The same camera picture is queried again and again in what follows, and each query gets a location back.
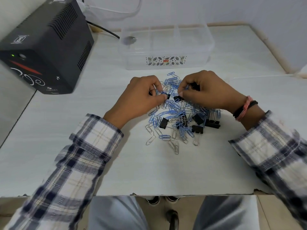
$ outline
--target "plaid sleeve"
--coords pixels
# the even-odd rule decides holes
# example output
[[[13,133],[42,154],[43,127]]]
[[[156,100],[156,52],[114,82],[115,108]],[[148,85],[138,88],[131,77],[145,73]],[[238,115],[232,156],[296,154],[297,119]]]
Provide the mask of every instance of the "plaid sleeve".
[[[87,114],[56,157],[50,174],[5,229],[77,229],[105,164],[123,137],[111,123]]]
[[[307,141],[268,111],[255,127],[229,142],[307,229]]]

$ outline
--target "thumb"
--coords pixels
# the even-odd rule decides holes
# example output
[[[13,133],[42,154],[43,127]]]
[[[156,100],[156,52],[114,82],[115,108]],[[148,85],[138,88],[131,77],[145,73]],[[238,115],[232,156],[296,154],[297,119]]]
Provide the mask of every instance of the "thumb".
[[[179,96],[196,104],[201,104],[204,98],[201,92],[194,89],[183,90],[179,93]]]
[[[155,99],[156,102],[156,106],[162,104],[163,102],[165,102],[165,100],[167,100],[167,95],[166,94],[160,94],[160,95],[156,95],[156,96],[152,96],[153,99]]]

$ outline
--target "person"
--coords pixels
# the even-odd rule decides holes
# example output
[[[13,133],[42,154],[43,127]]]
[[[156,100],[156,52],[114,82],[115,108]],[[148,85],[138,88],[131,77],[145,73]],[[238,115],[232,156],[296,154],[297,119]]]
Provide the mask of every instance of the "person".
[[[185,90],[193,82],[200,91]],[[134,77],[103,118],[87,114],[70,135],[72,144],[58,154],[47,178],[14,213],[5,229],[76,229],[92,199],[90,230],[149,229],[134,197],[93,198],[93,193],[124,137],[121,128],[167,99],[165,94],[150,96],[148,91],[155,88],[162,91],[157,77]],[[205,70],[186,76],[178,93],[203,107],[231,113],[248,100],[214,72]],[[307,229],[307,141],[258,105],[247,109],[240,122],[247,131],[229,143]],[[194,230],[259,229],[257,216],[253,196],[209,196],[199,210]]]

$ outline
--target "person's left hand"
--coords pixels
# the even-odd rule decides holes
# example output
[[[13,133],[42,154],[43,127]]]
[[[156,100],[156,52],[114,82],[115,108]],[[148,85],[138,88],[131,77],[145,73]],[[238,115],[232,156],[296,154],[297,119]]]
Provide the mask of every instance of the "person's left hand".
[[[128,121],[142,116],[162,104],[166,94],[156,95],[155,87],[162,91],[156,76],[133,77],[116,104],[104,115],[104,119],[121,129]]]

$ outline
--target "hand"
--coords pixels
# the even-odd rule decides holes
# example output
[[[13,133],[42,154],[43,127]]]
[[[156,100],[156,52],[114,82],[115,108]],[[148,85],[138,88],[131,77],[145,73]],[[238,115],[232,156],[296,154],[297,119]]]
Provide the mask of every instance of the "hand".
[[[155,89],[162,91],[162,85],[156,76],[133,77],[116,104],[103,118],[121,129],[128,121],[146,114],[167,99],[166,94],[156,95]]]
[[[201,90],[191,88],[190,83],[196,82]],[[236,91],[212,71],[200,71],[186,76],[178,88],[180,97],[202,107],[224,109],[232,114],[244,103],[247,97]]]

